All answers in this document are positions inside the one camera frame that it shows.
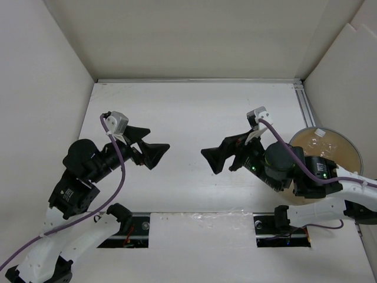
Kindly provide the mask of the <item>large clear bottle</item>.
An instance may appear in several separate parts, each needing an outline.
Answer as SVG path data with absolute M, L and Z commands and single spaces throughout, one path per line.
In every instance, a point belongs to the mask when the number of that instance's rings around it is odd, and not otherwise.
M 313 134 L 308 137 L 305 153 L 308 156 L 320 156 L 331 159 L 335 155 L 337 145 L 328 138 L 329 136 L 326 134 L 325 130 L 317 128 Z

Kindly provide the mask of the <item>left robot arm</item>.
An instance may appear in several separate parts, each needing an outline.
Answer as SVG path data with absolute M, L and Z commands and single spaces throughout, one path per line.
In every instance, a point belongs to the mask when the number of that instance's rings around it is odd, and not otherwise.
M 9 268 L 9 282 L 70 282 L 78 261 L 116 233 L 131 228 L 133 214 L 114 203 L 125 183 L 125 163 L 153 169 L 170 148 L 169 144 L 148 144 L 143 138 L 150 129 L 139 127 L 104 127 L 110 142 L 98 150 L 93 141 L 79 139 L 63 159 L 66 168 L 48 200 L 41 234 L 25 246 L 32 245 L 25 259 Z M 92 213 L 87 210 L 99 195 L 96 183 L 115 169 L 121 180 L 113 195 Z

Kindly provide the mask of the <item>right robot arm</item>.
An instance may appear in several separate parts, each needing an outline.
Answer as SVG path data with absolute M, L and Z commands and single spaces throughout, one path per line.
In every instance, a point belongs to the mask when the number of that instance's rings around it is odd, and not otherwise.
M 376 225 L 376 181 L 324 157 L 305 156 L 301 147 L 279 140 L 264 148 L 260 137 L 250 139 L 248 133 L 243 133 L 226 137 L 219 146 L 202 149 L 201 154 L 216 175 L 232 157 L 231 172 L 245 168 L 276 192 L 293 185 L 296 197 L 313 201 L 277 206 L 272 225 L 279 232 L 331 220 Z

